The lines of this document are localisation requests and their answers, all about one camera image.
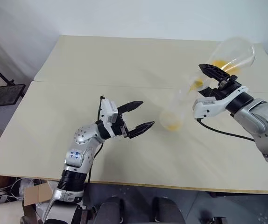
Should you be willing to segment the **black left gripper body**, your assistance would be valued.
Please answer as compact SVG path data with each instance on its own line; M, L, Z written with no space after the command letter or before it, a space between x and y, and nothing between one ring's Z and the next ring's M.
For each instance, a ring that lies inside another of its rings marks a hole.
M130 137L129 130L121 114L118 114L115 123L112 124L112 130L115 136Z

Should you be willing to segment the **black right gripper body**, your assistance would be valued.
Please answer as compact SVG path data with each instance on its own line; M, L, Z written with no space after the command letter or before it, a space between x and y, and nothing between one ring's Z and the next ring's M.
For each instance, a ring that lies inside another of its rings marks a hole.
M241 84L237 82L237 76L231 75L227 80L222 80L218 84L218 88L215 90L216 99L224 99L229 96L236 89L241 87Z

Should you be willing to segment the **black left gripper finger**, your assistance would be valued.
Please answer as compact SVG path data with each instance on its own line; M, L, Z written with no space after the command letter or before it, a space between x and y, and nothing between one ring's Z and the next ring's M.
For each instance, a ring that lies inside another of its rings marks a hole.
M142 104L143 104L143 101L132 101L132 102L126 103L124 105L121 105L117 108L118 114L123 114L125 112L133 111Z
M132 139L135 138L143 133L145 133L148 129L150 129L153 125L155 124L154 121L150 121L150 122L146 122L143 124L140 124L138 126L135 127L134 130L132 131L128 131L128 138Z

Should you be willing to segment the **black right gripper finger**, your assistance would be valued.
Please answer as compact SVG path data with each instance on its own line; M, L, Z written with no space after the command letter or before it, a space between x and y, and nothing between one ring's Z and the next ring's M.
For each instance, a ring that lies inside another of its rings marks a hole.
M211 87L207 87L205 89L202 89L198 91L199 94L201 94L203 97L216 97L215 90L212 89Z
M199 64L198 66L203 74L205 74L209 78L215 79L218 82L227 80L230 77L230 75L227 72L223 71L217 66L205 63Z

